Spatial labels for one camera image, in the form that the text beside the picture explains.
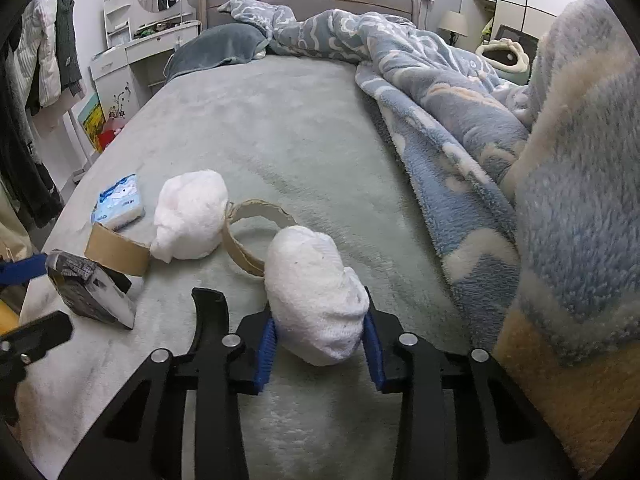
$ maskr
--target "white rolled sock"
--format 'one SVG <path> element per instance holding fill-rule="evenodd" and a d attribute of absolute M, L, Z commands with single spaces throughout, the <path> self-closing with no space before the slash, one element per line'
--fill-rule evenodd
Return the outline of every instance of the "white rolled sock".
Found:
<path fill-rule="evenodd" d="M 278 343 L 298 357 L 326 366 L 358 346 L 369 297 L 330 236 L 302 226 L 278 232 L 267 250 L 264 286 Z"/>
<path fill-rule="evenodd" d="M 172 258 L 196 260 L 222 241 L 228 192 L 213 170 L 174 176 L 164 183 L 156 214 L 151 254 L 166 263 Z"/>

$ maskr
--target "silver bolt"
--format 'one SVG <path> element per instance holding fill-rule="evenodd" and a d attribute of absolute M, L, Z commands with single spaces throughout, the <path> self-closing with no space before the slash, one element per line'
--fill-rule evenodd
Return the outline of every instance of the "silver bolt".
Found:
<path fill-rule="evenodd" d="M 164 363 L 169 358 L 169 352 L 164 348 L 154 350 L 151 354 L 151 360 L 155 363 Z"/>
<path fill-rule="evenodd" d="M 418 344 L 418 336 L 410 332 L 405 332 L 398 338 L 398 341 L 403 346 L 414 346 Z"/>
<path fill-rule="evenodd" d="M 227 348 L 234 348 L 242 342 L 239 335 L 227 334 L 222 338 L 222 344 Z"/>
<path fill-rule="evenodd" d="M 478 363 L 484 363 L 489 360 L 489 354 L 486 350 L 476 348 L 471 352 L 471 358 Z"/>

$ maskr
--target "white puffer jacket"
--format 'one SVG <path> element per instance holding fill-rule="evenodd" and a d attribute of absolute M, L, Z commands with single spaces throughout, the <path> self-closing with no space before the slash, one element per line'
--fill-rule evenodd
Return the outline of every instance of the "white puffer jacket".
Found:
<path fill-rule="evenodd" d="M 60 69 L 56 59 L 57 12 L 58 0 L 31 0 L 22 13 L 22 35 L 15 51 L 22 106 L 27 102 L 36 61 L 40 62 L 40 106 L 52 105 L 60 97 Z"/>

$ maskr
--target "mattress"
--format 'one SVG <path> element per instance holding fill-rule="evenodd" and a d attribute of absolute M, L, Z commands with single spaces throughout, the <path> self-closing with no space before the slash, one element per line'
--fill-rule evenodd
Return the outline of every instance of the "mattress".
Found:
<path fill-rule="evenodd" d="M 222 174 L 234 202 L 261 198 L 280 204 L 301 224 L 332 236 L 376 306 L 397 314 L 406 329 L 441 349 L 465 352 L 468 338 L 420 209 L 382 138 L 377 106 L 356 86 L 354 70 L 330 60 L 267 56 L 176 78 L 100 156 L 44 250 L 82 254 L 98 194 L 130 173 L 138 175 L 146 216 L 123 234 L 150 243 L 164 181 L 211 168 Z M 234 232 L 257 254 L 264 254 L 274 235 L 268 222 L 253 219 L 236 224 Z M 262 281 L 235 266 L 222 248 L 201 260 L 153 261 L 131 332 L 72 316 L 71 341 L 29 368 L 18 391 L 20 431 L 46 478 L 56 478 L 151 351 L 188 350 L 195 286 L 226 295 L 233 328 L 266 302 Z M 32 281 L 21 321 L 53 310 L 68 312 L 46 277 Z M 250 475 L 386 480 L 400 402 L 398 395 L 375 392 L 361 349 L 329 368 L 312 367 L 279 349 L 265 392 L 240 397 Z M 188 480 L 193 478 L 192 397 L 186 421 L 183 478 Z"/>

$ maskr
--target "blue tissue package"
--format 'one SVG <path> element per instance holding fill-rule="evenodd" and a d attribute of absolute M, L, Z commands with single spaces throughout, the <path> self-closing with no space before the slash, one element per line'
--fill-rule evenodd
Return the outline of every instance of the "blue tissue package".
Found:
<path fill-rule="evenodd" d="M 115 231 L 144 214 L 145 208 L 138 192 L 138 178 L 134 173 L 100 193 L 91 213 L 91 223 L 98 222 Z"/>

